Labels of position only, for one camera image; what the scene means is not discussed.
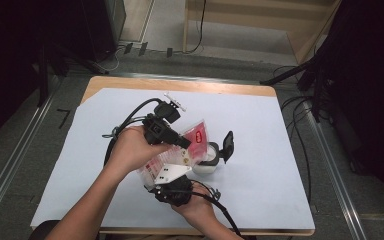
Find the metal rail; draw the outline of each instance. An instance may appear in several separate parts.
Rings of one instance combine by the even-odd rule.
[[[57,81],[56,86],[54,90],[49,94],[48,99],[45,101],[42,107],[38,108],[35,111],[32,119],[27,125],[26,130],[24,130],[20,140],[18,141],[7,163],[5,164],[0,174],[0,203],[9,185],[11,184],[11,181],[14,178],[18,167],[21,165],[21,162],[23,161],[24,155],[26,154],[30,143],[32,142],[37,130],[39,129],[43,119],[45,118],[49,106],[52,103],[53,96],[60,85],[61,81]]]

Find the snack bag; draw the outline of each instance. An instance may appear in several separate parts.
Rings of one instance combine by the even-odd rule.
[[[165,163],[193,167],[207,158],[208,140],[204,121],[188,129],[183,136],[191,141],[188,149],[173,146],[168,151],[153,157],[138,170],[142,182],[147,188],[155,185],[154,180]]]
[[[208,139],[204,121],[187,130],[183,136],[191,141],[183,156],[184,164],[193,167],[207,158]]]

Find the white paper sheet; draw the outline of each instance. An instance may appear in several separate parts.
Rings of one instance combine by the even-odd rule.
[[[32,220],[33,227],[61,219],[102,169],[109,139],[102,138],[149,98],[163,91],[102,89],[76,112],[61,155]],[[187,112],[172,124],[181,132],[204,119],[209,140],[222,145],[234,133],[235,152],[213,174],[196,179],[219,189],[220,203],[239,228],[314,229],[285,124],[276,97],[170,92]],[[153,112],[150,104],[136,116]],[[218,219],[229,222],[216,210]],[[148,193],[138,173],[119,185],[102,227],[190,228],[169,204]]]

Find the white table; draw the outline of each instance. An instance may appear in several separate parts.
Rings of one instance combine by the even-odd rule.
[[[166,100],[164,90],[170,90],[170,95],[187,107],[187,112],[181,112],[181,118],[172,125],[176,131],[204,119],[209,140],[219,145],[227,132],[233,131],[235,152],[227,164],[220,163],[213,174],[190,173],[188,177],[220,190],[220,203],[244,235],[314,233],[313,218],[272,88],[108,77],[92,78],[32,227],[66,214],[102,169],[109,139],[101,135],[110,133],[143,101],[154,97]],[[136,116],[146,115],[154,107],[151,104]],[[219,210],[216,215],[231,227]],[[136,172],[119,185],[101,231],[199,234],[169,204],[148,193]]]

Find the black device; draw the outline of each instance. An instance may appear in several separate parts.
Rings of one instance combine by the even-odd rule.
[[[165,142],[168,144],[174,144],[180,146],[182,148],[187,149],[191,142],[180,136],[176,131],[171,129],[169,123],[175,122],[180,118],[180,114],[177,108],[181,108],[180,104],[172,99],[168,94],[165,94],[169,99],[170,103],[164,102],[158,98],[152,98],[141,105],[139,105],[125,120],[124,122],[115,127],[111,134],[103,135],[103,137],[111,137],[111,141],[108,145],[107,153],[104,160],[104,165],[107,163],[109,156],[111,155],[112,148],[114,147],[115,142],[117,141],[118,135],[121,131],[126,128],[129,124],[142,121],[145,126],[145,139],[149,144],[158,144],[161,142]],[[157,107],[154,109],[154,113],[149,113],[145,117],[133,118],[133,116],[145,105],[151,102],[158,102]],[[226,138],[223,141],[224,151],[218,151],[217,148],[217,156],[221,156],[224,158],[225,162],[230,158],[233,153],[234,145],[233,145],[233,132],[230,131]],[[238,236],[241,236],[239,229],[237,228],[235,222],[229,215],[227,209],[218,202],[220,198],[220,193],[218,191],[210,191],[211,196],[207,196],[205,194],[200,194],[193,191],[192,181],[188,179],[186,175],[182,175],[175,180],[167,183],[167,184],[159,184],[156,185],[153,189],[146,189],[148,192],[155,194],[155,198],[160,202],[169,203],[175,206],[181,206],[183,204],[187,204],[191,199],[192,195],[197,195],[205,200],[211,202],[216,205],[226,216],[230,224],[232,225],[235,233]]]
[[[149,113],[145,117],[133,118],[133,116],[142,107],[151,102],[158,102],[158,105],[155,107],[153,114]],[[113,129],[111,134],[103,135],[103,137],[112,138],[107,148],[104,165],[107,163],[111,155],[112,148],[114,147],[114,144],[117,141],[118,135],[121,133],[121,131],[129,124],[138,121],[142,121],[143,125],[145,126],[145,139],[149,144],[159,144],[161,142],[165,142],[187,149],[191,142],[171,129],[170,125],[165,121],[167,120],[169,123],[173,123],[180,118],[180,114],[177,111],[177,108],[177,102],[171,101],[170,103],[166,103],[158,98],[149,99],[139,105],[120,126]]]

